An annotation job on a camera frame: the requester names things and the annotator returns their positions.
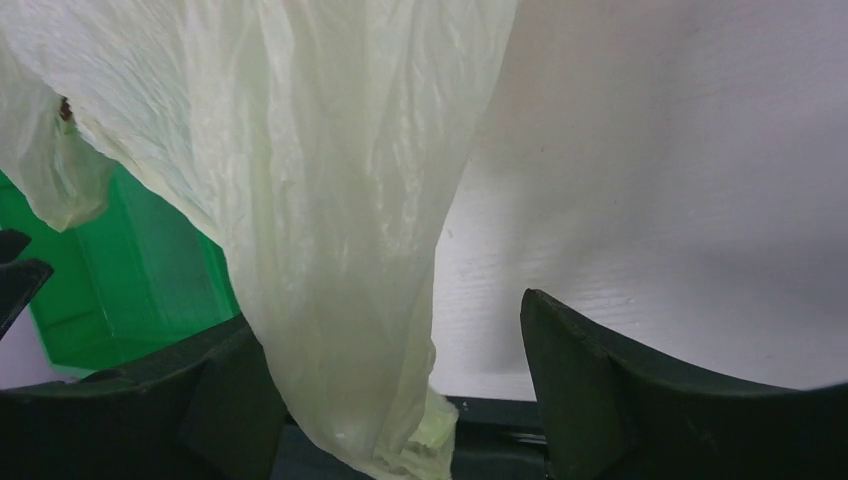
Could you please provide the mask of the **fake avocado half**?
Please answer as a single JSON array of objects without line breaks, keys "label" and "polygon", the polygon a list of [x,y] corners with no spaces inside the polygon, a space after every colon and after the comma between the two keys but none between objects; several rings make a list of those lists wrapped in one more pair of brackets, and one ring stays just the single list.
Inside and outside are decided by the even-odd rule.
[{"label": "fake avocado half", "polygon": [[63,97],[60,102],[60,106],[58,109],[59,117],[64,122],[69,122],[73,118],[73,112],[71,110],[70,104],[66,97]]}]

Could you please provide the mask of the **translucent pale green plastic bag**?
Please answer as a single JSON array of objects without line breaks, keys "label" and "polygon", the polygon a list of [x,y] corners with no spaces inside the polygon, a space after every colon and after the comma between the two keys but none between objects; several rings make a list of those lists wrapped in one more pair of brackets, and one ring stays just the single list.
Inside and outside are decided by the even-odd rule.
[{"label": "translucent pale green plastic bag", "polygon": [[435,250],[517,10],[5,1],[1,168],[63,231],[105,210],[123,166],[221,247],[316,446],[376,479],[447,479]]}]

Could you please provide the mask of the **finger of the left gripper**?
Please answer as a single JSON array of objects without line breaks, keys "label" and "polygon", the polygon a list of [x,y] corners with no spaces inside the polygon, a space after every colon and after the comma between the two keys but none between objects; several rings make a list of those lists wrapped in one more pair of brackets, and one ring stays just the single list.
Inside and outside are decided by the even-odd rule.
[{"label": "finger of the left gripper", "polygon": [[1,338],[53,274],[46,262],[19,258],[30,242],[23,232],[1,230]]}]

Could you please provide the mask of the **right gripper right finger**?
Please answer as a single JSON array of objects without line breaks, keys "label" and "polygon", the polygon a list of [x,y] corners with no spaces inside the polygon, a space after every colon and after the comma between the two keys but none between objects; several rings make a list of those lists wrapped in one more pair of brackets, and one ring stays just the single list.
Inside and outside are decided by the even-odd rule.
[{"label": "right gripper right finger", "polygon": [[843,479],[847,388],[687,363],[529,289],[520,324],[559,479]]}]

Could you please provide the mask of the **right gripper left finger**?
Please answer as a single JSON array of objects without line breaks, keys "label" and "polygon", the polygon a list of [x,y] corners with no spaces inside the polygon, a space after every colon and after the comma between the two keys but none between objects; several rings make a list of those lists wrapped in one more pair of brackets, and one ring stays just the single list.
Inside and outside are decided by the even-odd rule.
[{"label": "right gripper left finger", "polygon": [[1,394],[5,479],[267,479],[287,414],[234,317],[74,383]]}]

